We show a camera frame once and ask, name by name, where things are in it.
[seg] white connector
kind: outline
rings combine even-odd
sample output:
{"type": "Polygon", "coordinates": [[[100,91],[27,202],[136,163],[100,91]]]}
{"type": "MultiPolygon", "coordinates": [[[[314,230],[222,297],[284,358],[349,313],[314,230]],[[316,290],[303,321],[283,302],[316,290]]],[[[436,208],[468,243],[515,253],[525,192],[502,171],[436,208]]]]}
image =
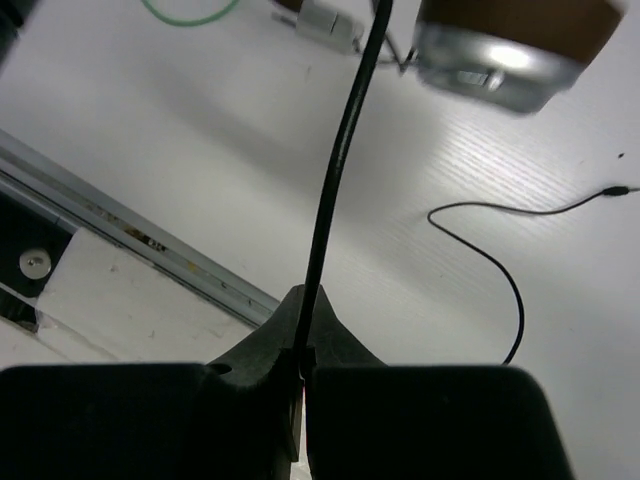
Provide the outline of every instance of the white connector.
{"type": "Polygon", "coordinates": [[[340,52],[351,54],[364,34],[364,25],[332,6],[305,0],[297,17],[286,15],[280,21],[295,27],[301,37],[340,52]]]}

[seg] copper-colored object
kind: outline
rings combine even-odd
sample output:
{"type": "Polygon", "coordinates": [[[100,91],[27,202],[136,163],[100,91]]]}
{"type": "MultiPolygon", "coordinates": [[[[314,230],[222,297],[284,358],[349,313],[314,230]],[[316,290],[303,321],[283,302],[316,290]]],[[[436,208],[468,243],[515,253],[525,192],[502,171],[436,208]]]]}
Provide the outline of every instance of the copper-colored object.
{"type": "Polygon", "coordinates": [[[485,33],[590,64],[622,20],[608,0],[426,0],[419,20],[485,33]]]}

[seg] cable plug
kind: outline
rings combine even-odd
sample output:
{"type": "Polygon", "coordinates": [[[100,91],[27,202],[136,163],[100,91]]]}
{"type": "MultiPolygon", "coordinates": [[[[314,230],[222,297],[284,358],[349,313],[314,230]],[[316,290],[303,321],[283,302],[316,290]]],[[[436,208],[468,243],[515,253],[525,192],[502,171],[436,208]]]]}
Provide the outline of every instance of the cable plug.
{"type": "Polygon", "coordinates": [[[623,197],[638,191],[640,191],[640,188],[631,188],[625,185],[614,185],[613,187],[605,188],[602,191],[602,195],[605,197],[623,197]]]}
{"type": "Polygon", "coordinates": [[[320,43],[336,52],[349,55],[364,35],[364,25],[340,10],[315,0],[304,0],[299,10],[272,14],[274,19],[295,28],[301,37],[320,43]]]}

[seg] blurry metallic object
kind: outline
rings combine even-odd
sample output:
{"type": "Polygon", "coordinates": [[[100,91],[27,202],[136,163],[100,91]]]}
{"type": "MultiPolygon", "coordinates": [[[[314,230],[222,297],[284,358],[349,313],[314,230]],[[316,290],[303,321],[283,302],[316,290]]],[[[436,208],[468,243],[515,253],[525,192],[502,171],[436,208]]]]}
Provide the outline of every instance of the blurry metallic object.
{"type": "Polygon", "coordinates": [[[530,114],[570,89],[622,19],[608,0],[423,0],[420,79],[530,114]]]}
{"type": "Polygon", "coordinates": [[[347,54],[362,38],[364,25],[333,7],[307,0],[298,13],[296,33],[347,54]]]}

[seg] green cable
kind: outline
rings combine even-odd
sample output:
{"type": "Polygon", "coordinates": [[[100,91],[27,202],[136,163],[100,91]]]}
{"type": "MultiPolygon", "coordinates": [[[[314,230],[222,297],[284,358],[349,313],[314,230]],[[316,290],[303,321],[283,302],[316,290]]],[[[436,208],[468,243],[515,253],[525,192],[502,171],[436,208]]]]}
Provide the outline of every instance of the green cable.
{"type": "Polygon", "coordinates": [[[238,5],[239,1],[240,0],[231,0],[226,7],[218,10],[216,13],[204,18],[196,18],[195,20],[182,20],[179,18],[169,17],[154,7],[150,0],[142,0],[142,4],[162,23],[166,23],[172,27],[199,27],[200,25],[206,25],[207,23],[212,23],[226,17],[238,5]]]}

